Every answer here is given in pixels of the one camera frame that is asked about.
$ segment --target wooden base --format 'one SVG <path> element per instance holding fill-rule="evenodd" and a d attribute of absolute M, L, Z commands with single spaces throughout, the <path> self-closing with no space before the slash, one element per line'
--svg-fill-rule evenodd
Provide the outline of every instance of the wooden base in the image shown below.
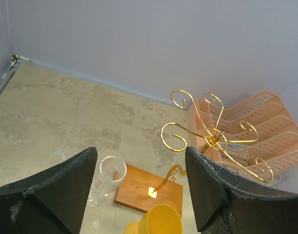
<path fill-rule="evenodd" d="M 157 187 L 163 178 L 129 164 L 126 166 L 127 174 L 117 191 L 115 203 L 144 213 L 156 205 L 167 204 L 173 207 L 181 217 L 182 185 L 168 181 L 158 190 L 156 198 L 150 197 L 149 187 Z"/>

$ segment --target glass rim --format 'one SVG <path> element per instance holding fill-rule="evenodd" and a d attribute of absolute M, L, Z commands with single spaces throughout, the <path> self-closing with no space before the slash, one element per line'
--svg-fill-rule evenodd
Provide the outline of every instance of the glass rim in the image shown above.
<path fill-rule="evenodd" d="M 121 162 L 123 162 L 123 164 L 124 164 L 124 167 L 125 167 L 125 173 L 124 173 L 124 175 L 123 176 L 121 176 L 120 177 L 120 179 L 109 179 L 108 177 L 106 177 L 104 174 L 103 174 L 103 172 L 102 172 L 102 164 L 103 164 L 103 162 L 106 160 L 106 159 L 109 159 L 109 158 L 116 158 L 116 159 L 118 159 L 118 160 L 120 160 Z M 104 178 L 106 178 L 107 180 L 110 180 L 110 181 L 113 181 L 113 182 L 119 182 L 119 181 L 121 181 L 121 180 L 123 180 L 124 178 L 125 178 L 125 176 L 126 176 L 126 173 L 127 173 L 127 166 L 126 166 L 126 163 L 124 162 L 124 160 L 123 159 L 121 159 L 120 157 L 118 157 L 118 156 L 107 156 L 107 157 L 105 157 L 102 161 L 101 161 L 101 163 L 100 163 L 100 166 L 99 166 L 99 168 L 100 168 L 100 172 L 101 172 L 101 175 L 104 177 Z"/>

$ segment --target gold decorative scroll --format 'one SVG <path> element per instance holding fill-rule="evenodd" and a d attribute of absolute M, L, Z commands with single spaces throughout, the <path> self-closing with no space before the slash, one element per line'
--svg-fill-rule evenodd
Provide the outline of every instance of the gold decorative scroll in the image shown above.
<path fill-rule="evenodd" d="M 162 127 L 162 129 L 161 129 L 161 131 L 160 131 L 160 138 L 161 138 L 163 144 L 164 144 L 168 149 L 170 149 L 170 150 L 172 150 L 172 151 L 174 151 L 174 152 L 181 152 L 181 151 L 185 150 L 185 148 L 187 147 L 187 141 L 186 141 L 183 137 L 181 137 L 181 136 L 179 136 L 179 135 L 177 135 L 177 134 L 175 134 L 175 133 L 173 134 L 173 136 L 176 137 L 176 138 L 178 138 L 178 139 L 180 139 L 180 140 L 183 142 L 183 147 L 182 147 L 182 148 L 180 148 L 180 149 L 175 149 L 175 148 L 169 146 L 169 145 L 166 143 L 166 141 L 164 140 L 164 138 L 163 138 L 163 131 L 164 131 L 165 127 L 167 127 L 167 126 L 169 126 L 169 125 L 176 125 L 176 126 L 180 127 L 181 129 L 183 129 L 183 130 L 185 130 L 185 131 L 187 131 L 187 132 L 189 132 L 189 133 L 191 133 L 191 134 L 193 134 L 193 135 L 195 135 L 195 136 L 197 136 L 197 137 L 201 137 L 201 138 L 205 139 L 206 144 L 202 147 L 201 152 L 204 153 L 206 150 L 210 149 L 210 150 L 211 150 L 211 159 L 213 159 L 213 152 L 214 152 L 214 150 L 216 150 L 216 151 L 220 151 L 220 152 L 224 152 L 224 154 L 225 154 L 231 161 L 233 161 L 236 165 L 238 165 L 239 167 L 241 167 L 242 169 L 244 169 L 245 171 L 247 171 L 249 174 L 253 175 L 253 176 L 256 177 L 257 179 L 259 179 L 259 180 L 261 180 L 261 181 L 263 181 L 263 182 L 265 182 L 265 183 L 271 183 L 271 182 L 274 180 L 274 174 L 273 174 L 272 169 L 270 168 L 270 166 L 269 166 L 269 165 L 268 165 L 262 158 L 257 157 L 257 158 L 255 159 L 255 163 L 256 163 L 256 165 L 258 166 L 258 168 L 259 168 L 263 173 L 264 173 L 265 171 L 261 168 L 261 166 L 260 166 L 260 162 L 262 162 L 263 164 L 265 164 L 265 166 L 267 167 L 267 169 L 269 170 L 269 172 L 270 172 L 270 174 L 271 174 L 271 179 L 270 179 L 270 180 L 265 180 L 265 179 L 261 178 L 260 176 L 258 176 L 257 174 L 255 174 L 254 172 L 250 171 L 250 170 L 247 169 L 245 166 L 243 166 L 242 164 L 240 164 L 239 162 L 237 162 L 235 159 L 233 159 L 233 158 L 226 152 L 226 150 L 227 150 L 227 148 L 228 148 L 228 143 L 246 143 L 246 142 L 255 142 L 255 141 L 258 140 L 258 132 L 257 132 L 257 130 L 255 129 L 255 127 L 254 127 L 252 124 L 250 124 L 249 122 L 244 121 L 244 120 L 240 122 L 240 126 L 241 126 L 241 128 L 242 128 L 243 130 L 245 130 L 245 131 L 249 131 L 249 132 L 254 132 L 254 133 L 255 133 L 256 137 L 255 137 L 254 139 L 248 139 L 248 140 L 227 140 L 226 137 L 224 136 L 224 131 L 220 131 L 220 130 L 218 129 L 219 121 L 220 121 L 221 115 L 222 115 L 223 110 L 224 110 L 224 105 L 223 105 L 222 101 L 221 101 L 217 96 L 215 96 L 214 94 L 211 94 L 211 93 L 205 93 L 205 94 L 203 94 L 203 98 L 204 98 L 204 100 L 205 100 L 209 105 L 214 105 L 214 103 L 215 103 L 216 101 L 218 101 L 219 104 L 221 105 L 221 112 L 220 112 L 220 115 L 219 115 L 219 117 L 218 117 L 218 120 L 217 120 L 217 123 L 216 123 L 215 127 L 214 127 L 214 128 L 209 128 L 209 127 L 206 127 L 206 125 L 204 124 L 204 121 L 203 121 L 203 119 L 202 119 L 202 116 L 199 114 L 199 111 L 198 111 L 198 109 L 197 109 L 197 106 L 196 106 L 196 104 L 195 104 L 195 102 L 194 102 L 193 97 L 192 97 L 188 92 L 186 92 L 186 91 L 184 91 L 184 90 L 177 89 L 177 90 L 172 91 L 172 92 L 171 92 L 171 95 L 170 95 L 170 96 L 171 96 L 171 100 L 172 100 L 172 102 L 173 102 L 177 107 L 179 107 L 179 108 L 181 108 L 181 109 L 186 109 L 186 108 L 187 108 L 186 100 L 185 100 L 185 99 L 183 100 L 183 106 L 179 105 L 179 104 L 175 101 L 175 99 L 174 99 L 174 93 L 175 93 L 175 92 L 181 92 L 181 93 L 184 93 L 184 94 L 186 94 L 187 96 L 189 96 L 189 98 L 191 99 L 192 104 L 193 104 L 193 106 L 194 106 L 194 109 L 195 109 L 195 111 L 196 111 L 196 113 L 197 113 L 197 115 L 198 115 L 198 117 L 199 117 L 199 119 L 200 119 L 200 121 L 201 121 L 201 123 L 202 123 L 202 125 L 203 125 L 203 127 L 204 127 L 204 131 L 203 131 L 203 135 L 199 135 L 199 134 L 196 134 L 196 133 L 194 133 L 194 132 L 192 132 L 192 131 L 186 129 L 185 127 L 181 126 L 181 125 L 178 124 L 178 123 L 174 123 L 174 122 L 166 123 L 166 124 Z M 212 100 L 212 101 L 209 101 L 209 100 L 206 98 L 207 95 L 213 97 L 213 100 Z M 171 172 L 174 170 L 173 167 L 172 167 L 172 168 L 170 169 L 170 171 L 168 172 L 168 174 L 167 174 L 167 176 L 165 177 L 163 183 L 161 183 L 161 184 L 157 187 L 158 189 L 160 189 L 160 188 L 167 182 L 167 180 L 170 178 L 170 174 L 171 174 Z"/>

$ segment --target storage organizer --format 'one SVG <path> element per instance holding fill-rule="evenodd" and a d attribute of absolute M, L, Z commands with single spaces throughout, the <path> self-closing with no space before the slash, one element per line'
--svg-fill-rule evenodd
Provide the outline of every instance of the storage organizer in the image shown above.
<path fill-rule="evenodd" d="M 218 101 L 208 104 L 198 99 L 196 106 L 207 128 L 216 128 L 221 107 Z M 190 130 L 204 135 L 203 125 L 195 111 L 194 105 L 188 109 Z M 254 173 L 260 170 L 255 158 L 264 159 L 274 173 L 282 173 L 298 165 L 298 127 L 285 108 L 280 97 L 270 91 L 263 91 L 242 103 L 224 109 L 217 129 L 224 131 L 228 140 L 249 140 L 256 134 L 243 130 L 240 122 L 245 120 L 252 124 L 258 132 L 258 141 L 237 144 L 238 149 L 228 147 L 226 152 L 236 161 Z M 191 135 L 192 146 L 201 150 L 206 141 Z M 211 149 L 205 152 L 211 156 Z M 250 174 L 232 162 L 224 152 L 213 150 L 213 160 L 224 167 L 252 179 Z"/>

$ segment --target yellow cup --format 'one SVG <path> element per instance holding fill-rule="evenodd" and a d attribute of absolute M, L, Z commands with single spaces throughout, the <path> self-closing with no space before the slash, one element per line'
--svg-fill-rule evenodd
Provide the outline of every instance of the yellow cup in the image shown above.
<path fill-rule="evenodd" d="M 182 222 L 173 207 L 159 204 L 148 211 L 140 222 L 130 223 L 124 234 L 182 234 Z"/>

